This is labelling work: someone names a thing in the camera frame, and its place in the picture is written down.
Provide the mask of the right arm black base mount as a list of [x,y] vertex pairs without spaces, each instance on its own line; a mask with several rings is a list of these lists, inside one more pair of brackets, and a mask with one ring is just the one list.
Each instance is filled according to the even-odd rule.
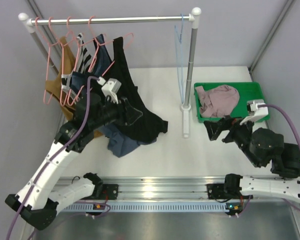
[[209,183],[206,185],[208,198],[210,200],[232,200],[240,199],[241,187],[240,181],[243,176],[230,173],[224,178],[223,183]]

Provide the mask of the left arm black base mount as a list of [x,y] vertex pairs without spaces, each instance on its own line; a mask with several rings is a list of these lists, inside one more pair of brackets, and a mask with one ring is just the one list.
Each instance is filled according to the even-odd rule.
[[118,184],[108,184],[96,174],[96,173],[86,173],[83,176],[88,179],[94,185],[92,194],[83,198],[84,200],[116,200],[119,192]]

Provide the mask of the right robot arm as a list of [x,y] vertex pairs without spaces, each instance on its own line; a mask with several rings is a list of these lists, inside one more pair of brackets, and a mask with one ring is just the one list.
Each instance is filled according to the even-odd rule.
[[255,168],[271,165],[271,173],[278,179],[265,179],[229,173],[222,188],[211,191],[209,198],[234,199],[250,196],[280,198],[300,204],[300,149],[285,143],[282,134],[259,127],[253,129],[252,121],[226,116],[219,121],[205,121],[210,141],[215,141],[223,131],[228,131],[222,142],[235,143]]

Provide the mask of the black tank top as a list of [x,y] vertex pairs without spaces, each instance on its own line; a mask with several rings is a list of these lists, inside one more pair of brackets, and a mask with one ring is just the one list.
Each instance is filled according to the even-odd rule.
[[105,73],[106,80],[112,78],[121,83],[117,96],[128,99],[132,107],[141,111],[143,115],[130,126],[115,124],[118,130],[127,137],[143,143],[151,143],[160,133],[168,132],[168,122],[146,108],[138,93],[138,87],[134,84],[129,72],[128,63],[124,52],[124,39],[118,37],[113,41],[114,64]]

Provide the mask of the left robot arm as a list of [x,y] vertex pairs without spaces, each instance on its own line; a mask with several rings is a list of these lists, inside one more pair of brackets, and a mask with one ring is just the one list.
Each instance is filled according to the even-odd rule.
[[18,193],[9,194],[5,203],[29,225],[42,231],[68,206],[82,199],[99,198],[103,194],[103,180],[91,172],[59,191],[53,188],[72,160],[94,139],[95,130],[112,123],[129,127],[142,115],[126,97],[103,102],[98,94],[89,92],[76,104],[73,119],[60,127],[32,178]]

